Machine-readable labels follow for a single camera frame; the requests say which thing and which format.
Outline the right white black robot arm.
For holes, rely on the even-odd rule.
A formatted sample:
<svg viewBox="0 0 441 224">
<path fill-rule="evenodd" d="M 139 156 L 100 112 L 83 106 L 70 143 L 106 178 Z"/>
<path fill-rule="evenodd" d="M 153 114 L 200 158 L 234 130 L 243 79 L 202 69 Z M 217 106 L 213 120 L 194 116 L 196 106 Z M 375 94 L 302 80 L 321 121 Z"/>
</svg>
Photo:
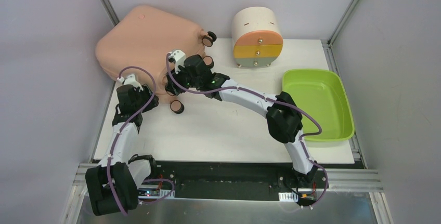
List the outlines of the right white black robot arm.
<svg viewBox="0 0 441 224">
<path fill-rule="evenodd" d="M 288 93 L 282 91 L 274 95 L 255 91 L 225 74 L 212 72 L 200 55 L 187 57 L 180 50 L 167 53 L 166 69 L 165 89 L 174 96 L 184 92 L 205 95 L 235 103 L 262 116 L 270 136 L 284 144 L 296 183 L 307 188 L 316 181 L 318 167 L 306 147 L 303 133 L 302 118 L 308 115 L 296 106 Z"/>
</svg>

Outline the pink hard-shell suitcase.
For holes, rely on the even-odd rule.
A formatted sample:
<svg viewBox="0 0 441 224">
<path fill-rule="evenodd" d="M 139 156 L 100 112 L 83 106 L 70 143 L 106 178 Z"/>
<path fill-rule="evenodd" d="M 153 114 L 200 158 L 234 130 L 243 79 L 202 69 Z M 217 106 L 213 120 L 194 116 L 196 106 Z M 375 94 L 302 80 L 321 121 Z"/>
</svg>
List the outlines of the pink hard-shell suitcase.
<svg viewBox="0 0 441 224">
<path fill-rule="evenodd" d="M 140 5 L 98 41 L 95 55 L 113 80 L 125 67 L 147 70 L 151 76 L 134 69 L 125 71 L 124 75 L 136 74 L 141 84 L 156 89 L 161 103 L 168 103 L 174 113 L 180 114 L 184 105 L 165 89 L 168 83 L 166 54 L 179 49 L 187 56 L 200 55 L 207 66 L 213 67 L 214 61 L 205 49 L 216 39 L 214 32 L 205 31 L 197 23 L 149 5 Z"/>
</svg>

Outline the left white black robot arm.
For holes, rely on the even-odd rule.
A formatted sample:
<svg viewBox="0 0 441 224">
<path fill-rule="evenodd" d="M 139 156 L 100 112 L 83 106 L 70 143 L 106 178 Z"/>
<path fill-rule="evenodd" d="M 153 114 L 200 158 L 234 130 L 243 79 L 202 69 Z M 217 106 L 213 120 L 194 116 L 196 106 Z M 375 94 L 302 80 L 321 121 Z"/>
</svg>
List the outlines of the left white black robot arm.
<svg viewBox="0 0 441 224">
<path fill-rule="evenodd" d="M 142 182 L 154 184 L 159 171 L 151 155 L 133 155 L 132 148 L 142 125 L 142 113 L 158 106 L 155 93 L 144 84 L 117 88 L 118 104 L 112 120 L 112 140 L 104 157 L 85 174 L 92 211 L 96 216 L 127 214 L 138 205 Z"/>
</svg>

